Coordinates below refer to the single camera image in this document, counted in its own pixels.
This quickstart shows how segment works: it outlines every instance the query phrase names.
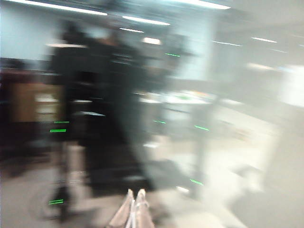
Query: green laser line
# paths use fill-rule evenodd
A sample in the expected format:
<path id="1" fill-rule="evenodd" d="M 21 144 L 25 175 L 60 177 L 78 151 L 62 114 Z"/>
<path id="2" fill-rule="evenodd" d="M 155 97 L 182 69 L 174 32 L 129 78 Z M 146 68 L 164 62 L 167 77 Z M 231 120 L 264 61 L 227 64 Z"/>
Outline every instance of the green laser line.
<path id="1" fill-rule="evenodd" d="M 170 54 L 170 53 L 165 53 L 165 55 L 168 55 L 168 56 L 175 56 L 175 57 L 181 57 L 180 55 L 175 55 L 175 54 Z"/>
<path id="2" fill-rule="evenodd" d="M 153 120 L 153 122 L 157 122 L 157 123 L 163 123 L 163 124 L 165 124 L 166 122 L 164 122 L 164 121 L 158 121 L 158 120 Z"/>
<path id="3" fill-rule="evenodd" d="M 51 201 L 49 201 L 49 203 L 54 203 L 54 202 L 58 202 L 58 201 L 63 201 L 63 199 L 51 200 Z"/>
<path id="4" fill-rule="evenodd" d="M 61 201 L 61 202 L 55 202 L 55 203 L 49 203 L 49 205 L 59 204 L 59 203 L 63 203 L 63 201 Z"/>
<path id="5" fill-rule="evenodd" d="M 61 124 L 67 124 L 67 123 L 69 124 L 70 122 L 69 121 L 55 121 L 54 123 L 55 124 L 60 124 L 60 123 Z"/>
<path id="6" fill-rule="evenodd" d="M 205 130 L 205 131 L 209 131 L 209 129 L 208 129 L 208 128 L 204 128 L 204 127 L 197 126 L 197 125 L 194 125 L 194 126 L 195 126 L 195 127 L 197 127 L 197 128 L 203 129 L 203 130 Z"/>
<path id="7" fill-rule="evenodd" d="M 51 129 L 49 132 L 66 132 L 66 129 Z"/>
<path id="8" fill-rule="evenodd" d="M 194 180 L 194 179 L 190 179 L 190 181 L 192 181 L 193 183 L 199 184 L 199 185 L 203 185 L 203 183 L 202 183 L 202 182 L 199 182 L 199 181 Z"/>

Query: ceiling light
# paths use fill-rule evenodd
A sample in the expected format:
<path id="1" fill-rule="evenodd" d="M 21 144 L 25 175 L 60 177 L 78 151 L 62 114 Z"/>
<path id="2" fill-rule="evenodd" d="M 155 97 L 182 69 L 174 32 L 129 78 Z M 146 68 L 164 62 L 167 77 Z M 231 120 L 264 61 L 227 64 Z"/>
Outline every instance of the ceiling light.
<path id="1" fill-rule="evenodd" d="M 227 44 L 227 45 L 232 45 L 232 46 L 239 46 L 241 47 L 242 45 L 238 45 L 238 44 L 231 44 L 231 43 L 226 43 L 226 42 L 217 42 L 217 41 L 212 41 L 214 43 L 218 43 L 218 44 Z"/>
<path id="2" fill-rule="evenodd" d="M 258 37 L 252 37 L 252 39 L 257 39 L 257 40 L 266 41 L 266 42 L 270 42 L 270 43 L 277 43 L 276 41 L 273 41 L 273 40 L 263 39 L 263 38 L 258 38 Z"/>
<path id="3" fill-rule="evenodd" d="M 264 66 L 256 63 L 247 63 L 248 68 L 257 69 L 257 70 L 275 70 L 273 67 Z"/>
<path id="4" fill-rule="evenodd" d="M 47 44 L 49 47 L 54 47 L 54 48 L 86 48 L 87 46 L 84 45 L 78 45 L 78 44 Z"/>
<path id="5" fill-rule="evenodd" d="M 119 28 L 121 30 L 126 30 L 126 31 L 129 31 L 129 32 L 139 32 L 139 33 L 144 33 L 143 31 L 139 31 L 139 30 L 134 30 L 134 29 L 129 29 L 129 28 Z"/>
<path id="6" fill-rule="evenodd" d="M 108 15 L 107 13 L 102 13 L 102 12 L 93 11 L 93 10 L 79 9 L 79 8 L 73 8 L 73 7 L 68 7 L 68 6 L 59 6 L 59 5 L 47 4 L 47 3 L 37 2 L 37 1 L 28 1 L 28 0 L 6 0 L 6 1 L 13 1 L 13 2 L 18 2 L 18 3 L 28 4 L 28 5 L 34 5 L 34 6 L 49 7 L 49 8 L 59 9 L 59 10 L 60 9 L 68 10 L 68 11 L 74 11 L 74 12 L 79 12 L 79 13 L 88 13 L 88 14 L 103 15 L 103 16 Z"/>
<path id="7" fill-rule="evenodd" d="M 129 16 L 123 16 L 123 18 L 128 19 L 128 20 L 138 21 L 138 22 L 154 24 L 154 25 L 170 25 L 169 23 L 161 22 L 161 21 L 157 21 L 157 20 L 148 20 L 148 19 L 134 18 L 134 17 L 129 17 Z"/>
<path id="8" fill-rule="evenodd" d="M 293 37 L 299 37 L 299 38 L 304 38 L 303 36 L 294 35 L 294 34 L 291 34 L 291 36 L 293 36 Z"/>
<path id="9" fill-rule="evenodd" d="M 219 4 L 215 4 L 215 3 L 211 3 L 211 2 L 207 2 L 207 1 L 200 1 L 200 0 L 171 0 L 171 1 L 187 3 L 187 4 L 191 4 L 191 5 L 202 6 L 202 7 L 218 9 L 218 10 L 219 9 L 227 10 L 227 9 L 231 8 L 229 6 L 223 6 L 223 5 L 219 5 Z"/>
<path id="10" fill-rule="evenodd" d="M 142 41 L 147 44 L 157 44 L 157 45 L 161 44 L 161 41 L 159 39 L 153 39 L 153 38 L 149 38 L 149 37 L 143 38 Z"/>
<path id="11" fill-rule="evenodd" d="M 270 49 L 272 51 L 277 51 L 277 52 L 281 52 L 281 53 L 287 53 L 287 51 L 281 51 L 281 50 L 277 50 L 277 49 Z"/>

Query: floor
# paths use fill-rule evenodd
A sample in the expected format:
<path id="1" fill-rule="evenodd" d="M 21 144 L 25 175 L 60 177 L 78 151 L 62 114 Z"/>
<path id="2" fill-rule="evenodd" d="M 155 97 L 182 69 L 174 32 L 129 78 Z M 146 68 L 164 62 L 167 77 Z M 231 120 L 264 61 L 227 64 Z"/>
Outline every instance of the floor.
<path id="1" fill-rule="evenodd" d="M 205 140 L 202 184 L 191 182 L 200 192 L 193 199 L 180 188 L 158 189 L 147 193 L 150 212 L 158 228 L 245 228 L 230 205 L 244 192 L 263 191 L 262 178 L 278 139 L 276 126 L 251 116 L 222 108 L 218 120 L 233 124 L 229 135 L 213 134 Z M 246 128 L 248 133 L 239 129 Z M 169 159 L 185 174 L 195 172 L 192 139 L 173 140 L 169 135 L 154 134 L 143 145 L 151 160 Z M 59 224 L 56 219 L 41 218 L 42 202 L 47 202 L 58 180 L 56 149 L 48 162 L 26 165 L 26 171 L 14 175 L 22 162 L 6 161 L 1 171 L 1 226 L 3 228 L 97 228 L 107 225 L 118 210 L 124 195 L 94 198 L 86 185 L 84 148 L 77 142 L 68 145 L 69 186 L 73 195 L 71 216 Z"/>

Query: fluorescent light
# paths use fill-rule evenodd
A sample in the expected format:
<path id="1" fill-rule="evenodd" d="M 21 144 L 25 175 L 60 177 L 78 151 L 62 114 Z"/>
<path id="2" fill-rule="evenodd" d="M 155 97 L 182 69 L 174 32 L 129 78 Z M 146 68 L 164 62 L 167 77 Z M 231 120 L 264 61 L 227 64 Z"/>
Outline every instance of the fluorescent light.
<path id="1" fill-rule="evenodd" d="M 158 143 L 152 143 L 152 142 L 149 142 L 149 143 L 146 143 L 143 145 L 144 147 L 149 147 L 149 148 L 157 148 L 159 146 Z"/>
<path id="2" fill-rule="evenodd" d="M 247 67 L 257 69 L 257 70 L 275 70 L 273 67 L 264 66 L 264 65 L 256 64 L 256 63 L 247 63 Z"/>
<path id="3" fill-rule="evenodd" d="M 294 34 L 291 34 L 291 36 L 293 36 L 293 37 L 299 37 L 299 38 L 304 38 L 303 36 L 294 35 Z"/>
<path id="4" fill-rule="evenodd" d="M 18 3 L 34 5 L 34 6 L 55 8 L 55 9 L 59 9 L 59 10 L 60 9 L 68 10 L 68 11 L 74 11 L 74 12 L 79 12 L 79 13 L 88 13 L 88 14 L 103 15 L 103 16 L 108 15 L 107 13 L 102 13 L 102 12 L 98 12 L 98 11 L 79 9 L 79 8 L 73 8 L 73 7 L 68 7 L 68 6 L 59 6 L 59 5 L 47 4 L 47 3 L 37 2 L 37 1 L 28 1 L 28 0 L 6 0 L 6 1 L 18 2 Z"/>
<path id="5" fill-rule="evenodd" d="M 139 32 L 139 33 L 144 33 L 143 31 L 139 31 L 139 30 L 134 30 L 134 29 L 129 29 L 129 28 L 119 28 L 121 30 L 126 30 L 126 31 L 129 31 L 129 32 Z"/>
<path id="6" fill-rule="evenodd" d="M 177 190 L 179 190 L 182 193 L 189 193 L 189 189 L 180 187 L 180 186 L 176 186 Z"/>
<path id="7" fill-rule="evenodd" d="M 218 42 L 218 41 L 212 41 L 214 43 L 218 43 L 218 44 L 228 44 L 228 45 L 232 45 L 232 46 L 239 46 L 241 47 L 242 45 L 238 45 L 238 44 L 231 44 L 231 43 L 226 43 L 226 42 Z"/>
<path id="8" fill-rule="evenodd" d="M 149 37 L 145 37 L 142 40 L 144 43 L 148 43 L 148 44 L 157 44 L 160 45 L 161 41 L 159 39 L 153 39 L 153 38 L 149 38 Z"/>
<path id="9" fill-rule="evenodd" d="M 270 49 L 272 51 L 277 51 L 277 52 L 281 52 L 281 53 L 287 53 L 287 51 L 281 51 L 281 50 L 277 50 L 277 49 Z"/>
<path id="10" fill-rule="evenodd" d="M 129 17 L 129 16 L 123 16 L 123 18 L 128 19 L 128 20 L 138 21 L 138 22 L 154 24 L 154 25 L 170 25 L 169 23 L 166 23 L 166 22 L 161 22 L 161 21 L 156 21 L 156 20 L 148 20 L 148 19 L 143 19 L 143 18 L 134 18 L 134 17 Z"/>
<path id="11" fill-rule="evenodd" d="M 54 48 L 86 48 L 87 46 L 84 45 L 78 45 L 78 44 L 47 44 L 49 47 L 54 47 Z"/>
<path id="12" fill-rule="evenodd" d="M 174 56 L 174 57 L 181 57 L 180 55 L 171 54 L 171 53 L 165 53 L 165 55 L 168 55 L 168 56 Z"/>
<path id="13" fill-rule="evenodd" d="M 257 39 L 257 40 L 266 41 L 266 42 L 270 42 L 270 43 L 277 43 L 276 41 L 273 41 L 273 40 L 263 39 L 263 38 L 258 38 L 258 37 L 252 37 L 252 39 Z"/>
<path id="14" fill-rule="evenodd" d="M 218 9 L 218 10 L 219 9 L 227 10 L 227 9 L 231 8 L 229 6 L 223 6 L 223 5 L 206 2 L 206 1 L 200 1 L 200 0 L 172 0 L 172 1 L 187 3 L 187 4 L 191 4 L 191 5 L 196 5 L 196 6 L 202 6 L 202 7 L 206 7 L 206 8 Z"/>

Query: white wall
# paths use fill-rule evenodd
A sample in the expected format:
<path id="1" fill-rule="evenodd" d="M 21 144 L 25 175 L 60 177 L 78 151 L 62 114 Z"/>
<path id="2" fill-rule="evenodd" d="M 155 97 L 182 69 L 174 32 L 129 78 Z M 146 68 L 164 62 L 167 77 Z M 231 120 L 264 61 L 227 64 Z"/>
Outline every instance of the white wall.
<path id="1" fill-rule="evenodd" d="M 75 17 L 72 12 L 1 1 L 1 57 L 47 60 L 52 49 L 46 44 L 61 42 L 58 38 L 64 15 Z M 82 27 L 92 37 L 107 35 L 97 26 Z"/>

